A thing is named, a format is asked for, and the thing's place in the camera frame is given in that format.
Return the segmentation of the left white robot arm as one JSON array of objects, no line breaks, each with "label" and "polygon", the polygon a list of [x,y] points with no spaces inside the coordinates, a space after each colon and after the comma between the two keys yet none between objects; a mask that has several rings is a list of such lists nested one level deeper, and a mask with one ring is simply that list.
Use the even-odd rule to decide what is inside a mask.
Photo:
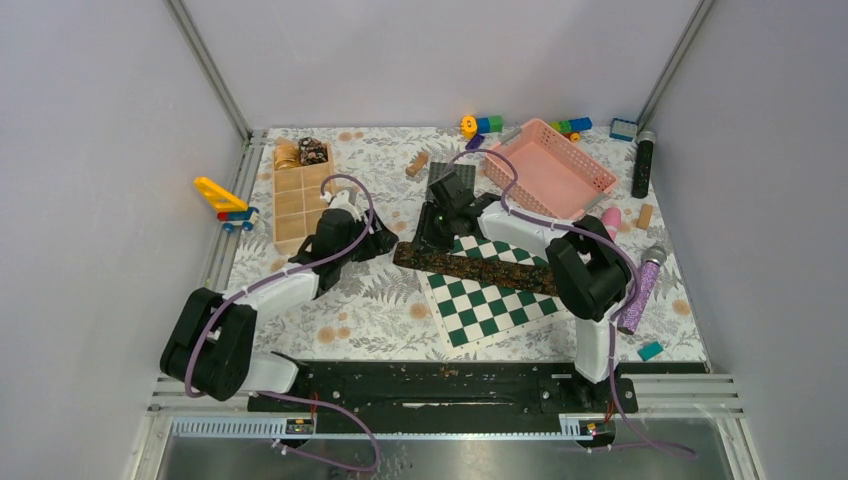
[{"label": "left white robot arm", "polygon": [[187,298],[159,361],[189,396],[228,400],[239,392],[271,392],[288,411],[309,401],[303,365],[279,353],[257,353],[255,335],[267,321],[311,302],[335,286],[345,265],[389,253],[398,237],[374,210],[354,217],[329,208],[297,254],[278,272],[227,292],[206,287]]}]

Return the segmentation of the grey studded baseplate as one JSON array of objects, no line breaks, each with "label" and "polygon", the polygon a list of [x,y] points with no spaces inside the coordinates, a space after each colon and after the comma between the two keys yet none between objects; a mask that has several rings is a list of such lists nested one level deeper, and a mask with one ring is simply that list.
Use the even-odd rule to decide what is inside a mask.
[{"label": "grey studded baseplate", "polygon": [[474,165],[457,163],[448,164],[445,162],[432,162],[429,165],[426,186],[430,187],[431,184],[442,178],[447,172],[455,173],[465,187],[474,190],[476,167]]}]

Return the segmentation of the black toy microphone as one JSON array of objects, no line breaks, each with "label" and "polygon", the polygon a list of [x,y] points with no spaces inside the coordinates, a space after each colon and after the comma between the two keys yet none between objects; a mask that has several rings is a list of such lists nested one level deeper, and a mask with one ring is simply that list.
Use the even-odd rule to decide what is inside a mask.
[{"label": "black toy microphone", "polygon": [[650,188],[652,159],[657,136],[644,130],[636,139],[636,155],[632,174],[631,195],[637,199],[646,198]]}]

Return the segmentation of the rolled golden tie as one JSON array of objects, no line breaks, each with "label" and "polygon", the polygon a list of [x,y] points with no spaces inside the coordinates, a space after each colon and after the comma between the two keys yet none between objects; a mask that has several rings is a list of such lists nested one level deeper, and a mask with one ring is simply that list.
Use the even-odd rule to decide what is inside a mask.
[{"label": "rolled golden tie", "polygon": [[297,145],[277,145],[273,155],[275,171],[301,167],[300,150]]}]

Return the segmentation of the rolled floral black tie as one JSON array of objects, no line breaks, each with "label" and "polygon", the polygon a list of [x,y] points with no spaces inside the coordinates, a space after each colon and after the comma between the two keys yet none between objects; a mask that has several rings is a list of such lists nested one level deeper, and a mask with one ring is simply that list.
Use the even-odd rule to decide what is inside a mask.
[{"label": "rolled floral black tie", "polygon": [[328,150],[324,143],[314,137],[303,137],[298,141],[299,162],[311,166],[328,162]]}]

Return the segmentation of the small wooden arch block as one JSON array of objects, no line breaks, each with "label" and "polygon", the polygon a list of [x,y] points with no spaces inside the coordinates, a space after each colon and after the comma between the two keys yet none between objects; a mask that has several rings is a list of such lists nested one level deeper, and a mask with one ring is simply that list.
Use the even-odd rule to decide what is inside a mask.
[{"label": "small wooden arch block", "polygon": [[425,151],[419,152],[412,162],[405,168],[408,177],[415,177],[429,162],[429,154]]}]

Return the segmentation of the teal small block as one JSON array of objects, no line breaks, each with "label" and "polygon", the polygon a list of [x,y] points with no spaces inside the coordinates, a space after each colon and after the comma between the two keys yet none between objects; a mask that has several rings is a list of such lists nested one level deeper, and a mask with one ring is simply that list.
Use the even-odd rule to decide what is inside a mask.
[{"label": "teal small block", "polygon": [[664,352],[664,347],[659,342],[649,343],[638,350],[638,355],[643,362],[648,362]]}]

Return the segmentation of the yellow toy ladder vehicle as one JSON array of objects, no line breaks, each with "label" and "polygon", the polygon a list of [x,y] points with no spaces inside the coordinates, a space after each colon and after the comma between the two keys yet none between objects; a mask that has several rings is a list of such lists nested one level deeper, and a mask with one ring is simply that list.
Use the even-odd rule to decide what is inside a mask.
[{"label": "yellow toy ladder vehicle", "polygon": [[196,177],[193,185],[216,213],[216,218],[225,232],[236,230],[252,231],[258,221],[259,209],[249,205],[229,190],[207,177]]}]

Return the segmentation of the blue grey toy brick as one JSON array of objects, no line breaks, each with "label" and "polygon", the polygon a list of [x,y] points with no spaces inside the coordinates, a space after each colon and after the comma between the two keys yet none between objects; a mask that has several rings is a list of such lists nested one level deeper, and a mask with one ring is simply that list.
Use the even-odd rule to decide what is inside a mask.
[{"label": "blue grey toy brick", "polygon": [[616,140],[625,142],[633,141],[639,132],[639,125],[630,120],[613,118],[610,123],[609,136]]}]

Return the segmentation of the yellow round toy block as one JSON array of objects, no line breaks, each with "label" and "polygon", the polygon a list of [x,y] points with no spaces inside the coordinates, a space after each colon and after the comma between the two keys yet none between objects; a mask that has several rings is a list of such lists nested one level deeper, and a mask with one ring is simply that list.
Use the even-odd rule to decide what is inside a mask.
[{"label": "yellow round toy block", "polygon": [[474,116],[466,115],[461,119],[460,132],[466,139],[472,139],[478,130],[478,122]]}]

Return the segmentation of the green white chessboard mat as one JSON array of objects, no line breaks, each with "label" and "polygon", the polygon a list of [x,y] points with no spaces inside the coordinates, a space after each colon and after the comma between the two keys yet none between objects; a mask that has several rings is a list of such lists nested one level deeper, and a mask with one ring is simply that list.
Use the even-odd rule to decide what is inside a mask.
[{"label": "green white chessboard mat", "polygon": [[575,320],[559,298],[483,281],[419,271],[446,352],[459,355]]}]

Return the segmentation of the black key-patterned necktie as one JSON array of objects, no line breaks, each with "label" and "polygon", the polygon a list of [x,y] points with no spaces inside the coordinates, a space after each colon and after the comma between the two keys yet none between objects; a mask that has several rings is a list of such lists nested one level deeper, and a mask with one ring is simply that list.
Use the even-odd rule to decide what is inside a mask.
[{"label": "black key-patterned necktie", "polygon": [[399,267],[487,283],[514,290],[558,296],[550,267],[522,265],[496,259],[468,258],[447,253],[426,253],[410,242],[400,242],[393,255]]}]

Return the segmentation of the small wooden rectangular block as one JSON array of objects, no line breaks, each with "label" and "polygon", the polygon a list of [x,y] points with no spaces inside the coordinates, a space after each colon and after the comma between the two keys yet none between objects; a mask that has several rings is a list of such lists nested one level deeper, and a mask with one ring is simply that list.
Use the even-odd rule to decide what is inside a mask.
[{"label": "small wooden rectangular block", "polygon": [[636,221],[636,227],[641,230],[648,230],[651,225],[654,213],[654,206],[651,204],[643,204],[639,211],[639,216]]}]

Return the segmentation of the purple toy brick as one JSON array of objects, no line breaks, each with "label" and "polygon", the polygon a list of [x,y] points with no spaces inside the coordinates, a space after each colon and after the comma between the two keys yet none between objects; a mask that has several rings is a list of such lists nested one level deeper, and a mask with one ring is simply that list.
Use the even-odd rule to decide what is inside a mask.
[{"label": "purple toy brick", "polygon": [[466,150],[474,150],[479,149],[483,142],[485,141],[485,136],[482,134],[475,134],[465,145]]}]

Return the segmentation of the wooden compartment box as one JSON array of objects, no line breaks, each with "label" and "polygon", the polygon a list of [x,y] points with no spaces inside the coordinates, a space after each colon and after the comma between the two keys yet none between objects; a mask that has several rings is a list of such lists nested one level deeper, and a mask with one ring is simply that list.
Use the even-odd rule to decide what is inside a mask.
[{"label": "wooden compartment box", "polygon": [[335,192],[334,181],[324,188],[322,182],[335,173],[330,145],[328,162],[300,168],[275,171],[273,155],[277,145],[297,145],[298,142],[277,138],[272,153],[272,243],[282,255],[294,255],[307,236],[316,232],[323,212],[328,208],[321,199],[323,191]]}]

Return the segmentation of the pink perforated plastic basket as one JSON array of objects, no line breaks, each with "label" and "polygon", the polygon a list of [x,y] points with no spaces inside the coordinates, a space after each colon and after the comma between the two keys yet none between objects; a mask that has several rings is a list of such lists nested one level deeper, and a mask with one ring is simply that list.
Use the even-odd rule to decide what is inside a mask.
[{"label": "pink perforated plastic basket", "polygon": [[618,177],[541,119],[505,135],[487,153],[485,175],[521,208],[543,216],[576,220],[605,199]]}]

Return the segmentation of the multicolour toy brick train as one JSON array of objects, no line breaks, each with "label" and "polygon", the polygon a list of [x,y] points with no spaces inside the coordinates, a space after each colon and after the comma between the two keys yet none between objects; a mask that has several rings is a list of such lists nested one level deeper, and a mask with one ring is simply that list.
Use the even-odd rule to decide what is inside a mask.
[{"label": "multicolour toy brick train", "polygon": [[593,127],[592,120],[589,117],[552,121],[548,125],[572,143],[578,142],[581,138],[581,133],[591,130]]}]

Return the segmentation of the purple glitter toy microphone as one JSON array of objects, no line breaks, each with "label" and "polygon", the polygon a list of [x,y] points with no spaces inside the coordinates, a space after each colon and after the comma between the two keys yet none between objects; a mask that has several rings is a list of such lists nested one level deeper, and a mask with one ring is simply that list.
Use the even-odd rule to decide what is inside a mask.
[{"label": "purple glitter toy microphone", "polygon": [[661,267],[667,258],[668,252],[660,244],[652,245],[644,252],[639,270],[640,286],[635,300],[628,306],[622,318],[618,321],[618,330],[620,332],[633,335],[637,331],[647,308],[650,295],[658,280]]}]

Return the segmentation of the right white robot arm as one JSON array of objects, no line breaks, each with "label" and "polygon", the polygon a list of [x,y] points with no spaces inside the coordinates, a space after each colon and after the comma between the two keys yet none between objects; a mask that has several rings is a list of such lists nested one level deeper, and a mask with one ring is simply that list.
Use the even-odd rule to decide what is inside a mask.
[{"label": "right white robot arm", "polygon": [[408,256],[443,263],[459,237],[499,241],[543,257],[548,278],[566,309],[577,317],[573,386],[575,402],[597,412],[613,398],[607,379],[615,368],[612,315],[621,309],[633,266],[595,217],[577,222],[541,217],[511,207],[499,195],[477,196],[454,173],[428,187]]}]

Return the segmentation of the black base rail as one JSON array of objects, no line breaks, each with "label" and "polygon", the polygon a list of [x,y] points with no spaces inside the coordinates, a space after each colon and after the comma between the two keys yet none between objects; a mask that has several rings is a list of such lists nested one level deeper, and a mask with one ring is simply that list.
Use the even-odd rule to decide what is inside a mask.
[{"label": "black base rail", "polygon": [[304,361],[293,397],[339,405],[380,434],[552,433],[562,414],[603,418],[608,382],[570,363]]}]

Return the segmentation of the pink toy microphone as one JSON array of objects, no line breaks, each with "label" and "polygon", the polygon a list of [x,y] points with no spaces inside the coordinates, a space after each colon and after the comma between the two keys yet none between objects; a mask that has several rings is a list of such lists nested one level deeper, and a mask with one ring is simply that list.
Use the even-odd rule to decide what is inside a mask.
[{"label": "pink toy microphone", "polygon": [[610,207],[603,212],[600,220],[610,239],[615,241],[622,223],[621,210],[618,207]]}]

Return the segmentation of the green toy brick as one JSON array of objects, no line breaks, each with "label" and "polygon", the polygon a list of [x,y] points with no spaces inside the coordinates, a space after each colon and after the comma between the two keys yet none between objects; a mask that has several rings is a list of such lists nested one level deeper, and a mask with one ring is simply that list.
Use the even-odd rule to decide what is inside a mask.
[{"label": "green toy brick", "polygon": [[494,115],[488,117],[489,121],[489,131],[491,133],[501,132],[503,130],[503,118],[500,115]]}]

